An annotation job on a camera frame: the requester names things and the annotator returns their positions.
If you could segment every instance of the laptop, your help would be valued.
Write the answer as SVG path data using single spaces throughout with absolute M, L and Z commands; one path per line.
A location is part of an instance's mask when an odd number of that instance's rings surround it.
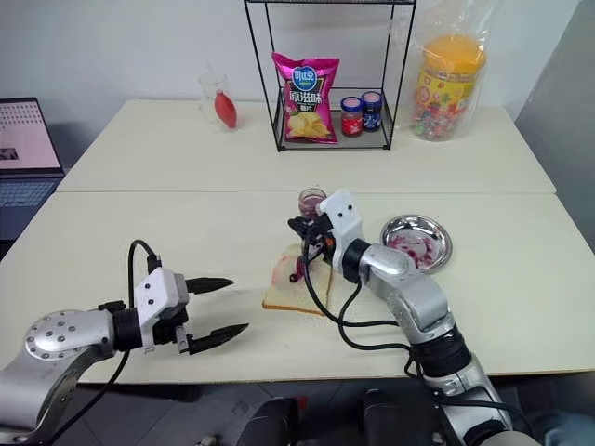
M 0 241 L 16 240 L 63 178 L 37 99 L 0 99 Z

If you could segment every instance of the laptop screen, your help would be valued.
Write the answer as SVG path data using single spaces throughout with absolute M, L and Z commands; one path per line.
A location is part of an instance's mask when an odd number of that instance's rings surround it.
M 0 173 L 59 173 L 35 98 L 0 99 Z

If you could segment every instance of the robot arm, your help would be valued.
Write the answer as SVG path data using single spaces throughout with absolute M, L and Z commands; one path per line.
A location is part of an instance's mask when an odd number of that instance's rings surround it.
M 314 221 L 298 217 L 289 220 L 289 226 L 311 244 L 311 250 L 322 250 L 325 260 L 348 281 L 361 281 L 387 303 L 433 391 L 449 444 L 477 446 L 512 430 L 501 409 L 451 405 L 499 403 L 500 398 L 465 345 L 441 288 L 420 273 L 407 254 L 364 240 L 362 220 L 348 192 L 339 190 L 321 202 Z M 526 438 L 527 444 L 536 444 Z
M 116 351 L 174 343 L 180 353 L 198 353 L 237 336 L 247 324 L 218 329 L 193 339 L 186 333 L 189 293 L 217 290 L 232 282 L 155 268 L 134 290 L 135 307 L 116 301 L 90 311 L 63 310 L 34 322 L 22 350 L 0 372 L 0 444 L 48 440 L 80 376 Z

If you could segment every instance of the laptop keyboard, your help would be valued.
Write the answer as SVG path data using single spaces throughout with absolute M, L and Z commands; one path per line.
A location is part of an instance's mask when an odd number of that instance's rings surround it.
M 39 205 L 54 186 L 54 181 L 0 183 L 0 207 Z

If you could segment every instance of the white table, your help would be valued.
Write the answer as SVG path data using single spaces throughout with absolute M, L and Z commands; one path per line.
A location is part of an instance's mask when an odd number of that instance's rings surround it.
M 239 104 L 233 133 L 206 123 L 194 101 L 130 100 L 60 191 L 300 191 L 553 193 L 502 108 L 478 109 L 466 137 L 431 143 L 395 133 L 391 151 L 277 153 L 264 104 Z
M 551 194 L 357 194 L 364 233 L 377 240 L 401 213 L 436 218 L 454 253 L 435 275 L 459 328 L 489 374 L 595 369 L 595 257 Z M 250 327 L 198 355 L 175 346 L 135 351 L 120 382 L 205 383 L 400 376 L 400 351 L 346 347 L 328 320 L 260 306 L 271 269 L 297 240 L 285 221 L 297 208 L 288 192 L 59 193 L 0 263 L 0 368 L 19 351 L 28 325 L 58 308 L 93 308 L 126 299 L 126 250 L 143 238 L 165 266 L 188 277 L 220 275 L 233 287 L 195 296 L 192 331 L 233 323 Z M 335 280 L 331 309 L 352 285 Z M 363 293 L 352 318 L 386 317 Z M 360 342 L 403 341 L 398 329 L 365 329 Z M 93 366 L 86 382 L 104 382 L 115 361 Z

